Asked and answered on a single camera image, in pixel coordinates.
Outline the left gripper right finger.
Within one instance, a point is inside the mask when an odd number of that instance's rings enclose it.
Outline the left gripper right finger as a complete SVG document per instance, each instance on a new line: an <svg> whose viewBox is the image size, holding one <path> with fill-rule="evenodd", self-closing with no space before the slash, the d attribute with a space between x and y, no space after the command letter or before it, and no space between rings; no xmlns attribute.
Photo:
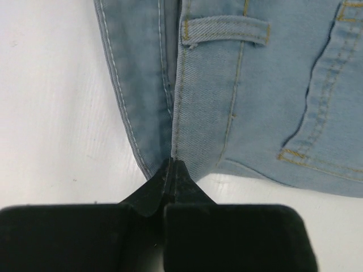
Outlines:
<svg viewBox="0 0 363 272"><path fill-rule="evenodd" d="M303 219L291 207L219 205L173 164L164 208L165 271L317 271Z"/></svg>

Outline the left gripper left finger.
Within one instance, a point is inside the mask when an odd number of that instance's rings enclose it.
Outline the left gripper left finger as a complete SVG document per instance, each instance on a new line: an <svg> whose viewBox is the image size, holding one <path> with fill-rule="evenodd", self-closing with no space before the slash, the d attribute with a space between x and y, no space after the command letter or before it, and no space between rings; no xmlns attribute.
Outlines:
<svg viewBox="0 0 363 272"><path fill-rule="evenodd" d="M2 271L161 271L165 191L174 161L120 203L1 210Z"/></svg>

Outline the light blue denim skirt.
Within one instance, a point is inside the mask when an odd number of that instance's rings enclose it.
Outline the light blue denim skirt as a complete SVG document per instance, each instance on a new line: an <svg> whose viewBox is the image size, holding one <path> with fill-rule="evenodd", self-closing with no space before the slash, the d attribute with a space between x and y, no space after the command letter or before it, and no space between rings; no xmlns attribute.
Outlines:
<svg viewBox="0 0 363 272"><path fill-rule="evenodd" d="M361 1L95 1L134 158L362 197Z"/></svg>

